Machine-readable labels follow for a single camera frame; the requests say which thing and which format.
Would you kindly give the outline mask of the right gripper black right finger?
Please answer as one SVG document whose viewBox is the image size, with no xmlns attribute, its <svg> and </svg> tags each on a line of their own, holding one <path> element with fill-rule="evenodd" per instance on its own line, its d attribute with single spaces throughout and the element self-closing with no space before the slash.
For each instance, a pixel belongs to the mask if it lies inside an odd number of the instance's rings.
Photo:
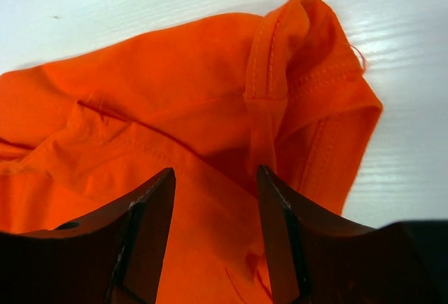
<svg viewBox="0 0 448 304">
<path fill-rule="evenodd" d="M 267 166 L 258 206 L 275 303 L 446 303 L 447 222 L 375 229 L 294 191 Z"/>
</svg>

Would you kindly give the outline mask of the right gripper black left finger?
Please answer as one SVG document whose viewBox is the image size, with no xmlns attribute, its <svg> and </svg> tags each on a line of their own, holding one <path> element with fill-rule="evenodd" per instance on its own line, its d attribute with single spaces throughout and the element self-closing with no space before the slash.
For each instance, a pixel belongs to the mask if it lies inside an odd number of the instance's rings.
<svg viewBox="0 0 448 304">
<path fill-rule="evenodd" d="M 166 168 L 55 229 L 2 233 L 1 302 L 154 303 L 175 188 Z"/>
</svg>

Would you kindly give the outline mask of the orange t shirt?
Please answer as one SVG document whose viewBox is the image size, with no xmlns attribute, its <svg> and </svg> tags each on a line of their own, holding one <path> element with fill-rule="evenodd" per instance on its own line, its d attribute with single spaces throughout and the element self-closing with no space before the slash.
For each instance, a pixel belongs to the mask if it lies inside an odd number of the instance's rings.
<svg viewBox="0 0 448 304">
<path fill-rule="evenodd" d="M 1 229 L 50 229 L 160 170 L 159 303 L 271 303 L 256 171 L 338 214 L 382 112 L 337 16 L 289 0 L 1 76 Z"/>
</svg>

